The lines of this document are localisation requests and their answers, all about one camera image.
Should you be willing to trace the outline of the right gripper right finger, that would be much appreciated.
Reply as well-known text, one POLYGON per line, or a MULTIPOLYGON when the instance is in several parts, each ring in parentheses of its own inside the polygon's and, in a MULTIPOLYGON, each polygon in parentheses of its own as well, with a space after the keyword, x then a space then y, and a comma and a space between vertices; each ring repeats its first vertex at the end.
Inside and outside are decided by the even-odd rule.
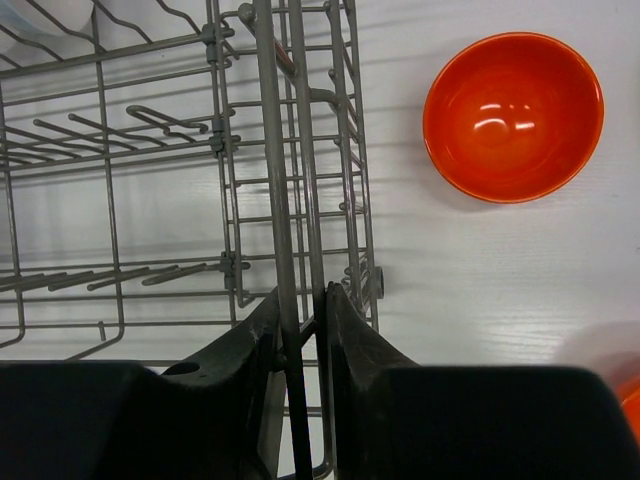
POLYGON ((565 366, 421 366, 326 292, 340 479, 635 479, 609 387, 565 366))

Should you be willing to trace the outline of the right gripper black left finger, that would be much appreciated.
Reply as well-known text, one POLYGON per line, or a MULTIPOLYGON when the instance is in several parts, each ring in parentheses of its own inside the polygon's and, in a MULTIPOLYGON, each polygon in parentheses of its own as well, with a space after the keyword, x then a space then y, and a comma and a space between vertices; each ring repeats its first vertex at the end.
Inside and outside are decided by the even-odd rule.
POLYGON ((163 373, 124 361, 6 364, 5 479, 271 479, 279 439, 267 398, 280 306, 163 373))

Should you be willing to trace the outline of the grey wire dish rack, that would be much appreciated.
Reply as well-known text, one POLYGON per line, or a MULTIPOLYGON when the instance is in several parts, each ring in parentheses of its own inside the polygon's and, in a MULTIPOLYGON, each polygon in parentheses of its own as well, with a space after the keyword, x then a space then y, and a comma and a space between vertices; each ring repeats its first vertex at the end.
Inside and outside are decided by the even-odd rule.
POLYGON ((326 288, 384 294, 354 3, 92 2, 1 22, 1 369, 163 373, 276 293, 271 479, 334 477, 326 288))

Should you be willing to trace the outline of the orange bowl left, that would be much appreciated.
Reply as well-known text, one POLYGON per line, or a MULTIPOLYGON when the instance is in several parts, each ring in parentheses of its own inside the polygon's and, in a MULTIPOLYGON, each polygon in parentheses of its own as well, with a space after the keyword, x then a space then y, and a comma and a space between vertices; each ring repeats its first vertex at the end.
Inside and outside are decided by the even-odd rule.
POLYGON ((640 439, 640 381, 639 377, 630 379, 618 389, 618 395, 626 420, 636 440, 640 439))

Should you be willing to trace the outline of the orange bowl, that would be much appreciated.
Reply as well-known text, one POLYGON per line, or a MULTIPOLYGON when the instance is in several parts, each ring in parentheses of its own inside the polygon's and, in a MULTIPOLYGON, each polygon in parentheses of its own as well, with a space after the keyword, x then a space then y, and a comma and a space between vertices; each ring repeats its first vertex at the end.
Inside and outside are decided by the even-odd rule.
POLYGON ((640 381, 639 377, 630 379, 618 389, 618 395, 626 420, 636 440, 640 439, 640 381))
POLYGON ((592 158, 605 99, 589 62, 536 32, 505 32, 465 47, 434 78, 422 135, 451 186, 494 204, 545 197, 592 158))

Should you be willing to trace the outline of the orange bowl right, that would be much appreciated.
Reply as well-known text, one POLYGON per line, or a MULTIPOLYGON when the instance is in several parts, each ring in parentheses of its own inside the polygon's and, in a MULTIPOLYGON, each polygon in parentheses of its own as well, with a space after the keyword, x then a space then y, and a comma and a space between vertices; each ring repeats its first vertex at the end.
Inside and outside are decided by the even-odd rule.
POLYGON ((592 158, 605 99, 589 62, 536 32, 505 32, 465 47, 434 78, 422 135, 451 186, 494 204, 545 197, 592 158))

